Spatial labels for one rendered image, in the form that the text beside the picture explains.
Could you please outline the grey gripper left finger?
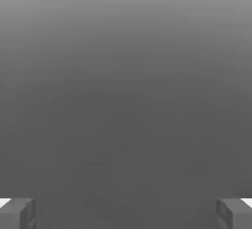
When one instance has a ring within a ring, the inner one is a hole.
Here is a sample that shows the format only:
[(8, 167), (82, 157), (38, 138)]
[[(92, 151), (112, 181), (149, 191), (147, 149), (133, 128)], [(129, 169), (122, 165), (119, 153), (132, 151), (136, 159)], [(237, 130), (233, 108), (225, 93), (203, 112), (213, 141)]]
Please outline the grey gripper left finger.
[(0, 198), (0, 229), (37, 229), (36, 199)]

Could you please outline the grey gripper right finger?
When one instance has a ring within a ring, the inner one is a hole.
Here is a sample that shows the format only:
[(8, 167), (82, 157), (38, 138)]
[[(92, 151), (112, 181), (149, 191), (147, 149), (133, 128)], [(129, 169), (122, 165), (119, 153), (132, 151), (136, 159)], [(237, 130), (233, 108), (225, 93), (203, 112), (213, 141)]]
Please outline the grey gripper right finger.
[(218, 198), (219, 229), (252, 229), (252, 198)]

